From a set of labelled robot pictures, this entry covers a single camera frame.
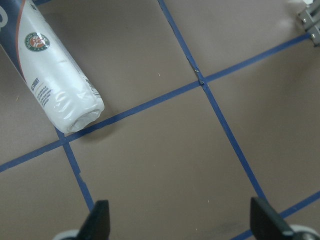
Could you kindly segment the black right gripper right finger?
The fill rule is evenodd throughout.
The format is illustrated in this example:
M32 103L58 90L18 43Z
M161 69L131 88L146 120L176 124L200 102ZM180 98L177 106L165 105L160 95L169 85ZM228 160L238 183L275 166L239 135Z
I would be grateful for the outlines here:
M295 232L267 200L250 199L250 230L256 240L292 240Z

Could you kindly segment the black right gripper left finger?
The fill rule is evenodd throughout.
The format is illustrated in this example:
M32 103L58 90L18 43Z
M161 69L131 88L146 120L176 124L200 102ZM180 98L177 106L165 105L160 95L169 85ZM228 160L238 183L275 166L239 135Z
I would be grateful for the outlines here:
M108 200L98 200L85 219L77 240L108 240L111 232L110 210Z

